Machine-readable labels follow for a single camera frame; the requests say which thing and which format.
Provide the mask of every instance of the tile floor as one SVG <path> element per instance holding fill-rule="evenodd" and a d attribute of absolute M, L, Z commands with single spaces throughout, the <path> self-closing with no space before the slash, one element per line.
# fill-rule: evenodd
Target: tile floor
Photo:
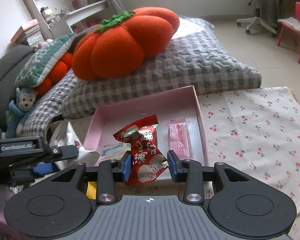
<path fill-rule="evenodd" d="M 296 47 L 287 32 L 277 47 L 277 39 L 269 32 L 251 30 L 251 35 L 247 35 L 245 27 L 238 27 L 235 21 L 213 24 L 216 37 L 232 56 L 260 70 L 261 87 L 289 87 L 295 91 L 300 104 L 300 64 L 297 62 L 300 41 Z"/>

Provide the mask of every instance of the green pumpkin stem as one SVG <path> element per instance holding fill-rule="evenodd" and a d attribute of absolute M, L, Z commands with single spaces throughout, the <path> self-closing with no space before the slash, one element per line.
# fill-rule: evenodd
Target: green pumpkin stem
<path fill-rule="evenodd" d="M 135 11 L 123 11 L 120 14 L 113 15 L 110 19 L 102 20 L 101 24 L 98 28 L 96 28 L 93 32 L 94 33 L 103 33 L 106 30 L 119 25 L 120 23 L 124 22 L 125 20 L 129 19 L 135 14 Z"/>

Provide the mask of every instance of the black circular cover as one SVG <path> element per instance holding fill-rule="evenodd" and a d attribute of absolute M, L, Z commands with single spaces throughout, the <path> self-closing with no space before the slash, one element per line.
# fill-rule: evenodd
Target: black circular cover
<path fill-rule="evenodd" d="M 289 231 L 296 207 L 290 197 L 262 182 L 232 182 L 210 199 L 208 213 L 237 236 L 271 238 Z"/>
<path fill-rule="evenodd" d="M 81 226 L 92 212 L 91 202 L 84 193 L 60 183 L 64 182 L 34 185 L 14 195 L 4 208 L 7 223 L 33 238 L 55 238 Z"/>

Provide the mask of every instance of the gray quilted blanket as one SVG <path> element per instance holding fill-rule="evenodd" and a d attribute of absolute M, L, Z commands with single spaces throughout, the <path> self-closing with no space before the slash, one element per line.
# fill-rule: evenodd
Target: gray quilted blanket
<path fill-rule="evenodd" d="M 82 118 L 104 104 L 190 85 L 197 93 L 253 89 L 260 87 L 261 75 L 229 55 L 211 23 L 180 17 L 180 27 L 167 48 L 130 75 L 86 82 L 69 71 L 36 103 L 22 136 L 45 139 L 51 120 L 61 113 L 67 119 Z"/>

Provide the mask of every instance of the tablecloth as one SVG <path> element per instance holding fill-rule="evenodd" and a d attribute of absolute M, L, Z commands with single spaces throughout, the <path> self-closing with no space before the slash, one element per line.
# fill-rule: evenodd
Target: tablecloth
<path fill-rule="evenodd" d="M 289 195 L 300 239 L 300 105 L 288 88 L 198 96 L 210 166 L 223 161 Z M 205 192 L 213 195 L 212 188 Z"/>

